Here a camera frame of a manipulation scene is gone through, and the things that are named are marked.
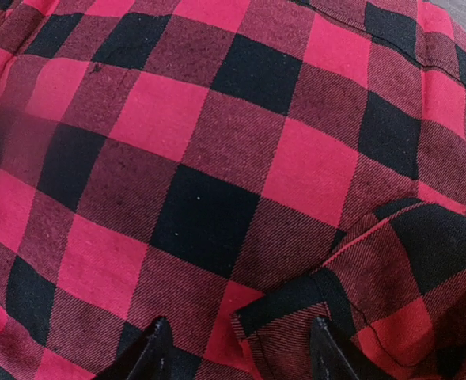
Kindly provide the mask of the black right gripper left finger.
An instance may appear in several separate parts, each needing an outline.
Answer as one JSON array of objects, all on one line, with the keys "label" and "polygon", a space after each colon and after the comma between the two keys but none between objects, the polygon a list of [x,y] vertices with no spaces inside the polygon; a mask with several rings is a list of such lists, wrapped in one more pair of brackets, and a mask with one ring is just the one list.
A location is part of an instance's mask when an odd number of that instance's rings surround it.
[{"label": "black right gripper left finger", "polygon": [[156,318],[120,356],[109,371],[110,379],[170,379],[173,335],[165,317]]}]

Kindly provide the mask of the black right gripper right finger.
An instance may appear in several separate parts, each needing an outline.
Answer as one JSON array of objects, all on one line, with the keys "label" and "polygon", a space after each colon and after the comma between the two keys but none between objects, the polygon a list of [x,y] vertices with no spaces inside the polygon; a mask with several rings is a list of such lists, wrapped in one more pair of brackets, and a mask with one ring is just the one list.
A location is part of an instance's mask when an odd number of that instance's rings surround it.
[{"label": "black right gripper right finger", "polygon": [[313,379],[367,379],[369,361],[326,317],[317,317],[310,332]]}]

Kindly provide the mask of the red black plaid shirt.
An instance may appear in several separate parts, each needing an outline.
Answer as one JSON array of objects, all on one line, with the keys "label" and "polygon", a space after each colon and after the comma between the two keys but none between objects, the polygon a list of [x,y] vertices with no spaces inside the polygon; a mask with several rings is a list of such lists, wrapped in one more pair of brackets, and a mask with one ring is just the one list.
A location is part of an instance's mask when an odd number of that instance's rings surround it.
[{"label": "red black plaid shirt", "polygon": [[0,379],[466,379],[466,32],[428,1],[0,1]]}]

